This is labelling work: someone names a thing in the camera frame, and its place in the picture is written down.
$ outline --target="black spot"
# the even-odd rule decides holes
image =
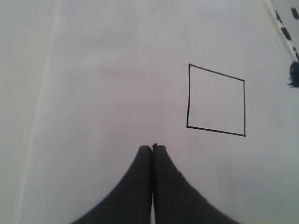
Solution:
[[[299,63],[298,62],[293,62],[291,64],[290,75],[291,75],[290,77],[291,83],[289,85],[292,87],[299,88]]]
[[[299,14],[297,12],[297,9],[296,8],[291,8],[291,11],[293,13],[293,16],[294,16],[295,20],[299,20]]]
[[[291,40],[291,36],[290,36],[288,30],[286,28],[282,27],[281,31],[284,33],[284,36],[286,37],[286,39],[290,41]]]
[[[275,14],[276,14],[276,19],[282,24],[281,18],[277,11],[275,11]]]

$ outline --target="black line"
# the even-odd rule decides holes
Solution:
[[[233,79],[236,79],[236,80],[245,81],[244,79],[236,78],[236,77],[233,77],[233,76],[228,76],[228,75],[225,75],[225,74],[223,74],[223,73],[216,72],[216,71],[212,71],[212,70],[209,70],[209,69],[205,69],[205,68],[202,68],[202,67],[193,65],[193,64],[189,64],[189,69],[190,69],[190,66],[193,66],[193,67],[195,67],[195,68],[202,69],[202,70],[205,70],[205,71],[209,71],[209,72],[212,72],[212,73],[221,75],[221,76],[225,76],[225,77],[228,77],[228,78],[233,78]]]
[[[189,110],[190,110],[190,67],[191,64],[189,64],[189,96],[188,96],[188,110],[187,110],[187,126],[189,126]]]
[[[246,107],[245,107],[245,80],[243,82],[243,96],[244,96],[244,137],[246,137]]]
[[[231,135],[237,135],[237,136],[246,137],[245,134],[238,134],[238,133],[234,133],[234,132],[224,132],[224,131],[219,131],[219,130],[214,130],[214,129],[208,129],[208,128],[193,127],[193,126],[187,126],[187,128],[192,128],[192,129],[197,129],[197,130],[202,130],[202,131],[208,131],[208,132],[216,132],[216,133],[231,134]]]

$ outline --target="white floor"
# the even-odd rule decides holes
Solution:
[[[59,7],[20,223],[80,217],[120,180],[137,148],[154,142],[232,218],[298,222],[299,90],[287,86],[292,58],[262,1]],[[189,63],[246,80],[246,138],[186,128]],[[197,96],[203,108],[225,93],[218,85]],[[221,107],[217,118],[227,116]],[[230,119],[227,128],[239,128]]]

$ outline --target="drawn square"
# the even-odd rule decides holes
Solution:
[[[187,128],[246,137],[245,80],[189,64]]]

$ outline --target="black square outline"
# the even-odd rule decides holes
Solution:
[[[194,67],[194,68],[198,68],[198,69],[201,69],[201,70],[209,71],[211,73],[215,73],[215,74],[218,74],[218,75],[221,75],[221,76],[225,76],[225,77],[236,79],[236,80],[239,80],[239,81],[243,82],[244,133],[240,134],[240,133],[234,133],[234,132],[225,132],[225,131],[221,131],[221,130],[214,130],[214,129],[208,129],[208,128],[202,128],[202,127],[189,126],[190,92],[191,92],[191,89],[190,89],[190,68],[191,68],[191,66]],[[224,134],[232,134],[232,135],[246,137],[245,80],[244,79],[240,79],[240,78],[236,78],[236,77],[233,77],[233,76],[228,76],[228,75],[225,75],[225,74],[220,73],[220,72],[216,72],[216,71],[212,71],[212,70],[209,70],[209,69],[205,69],[205,68],[193,65],[193,64],[189,64],[189,96],[188,96],[188,111],[187,111],[187,126],[186,127],[187,128],[192,128],[192,129],[197,129],[197,130],[202,130],[202,131],[217,132],[217,133],[224,133]]]

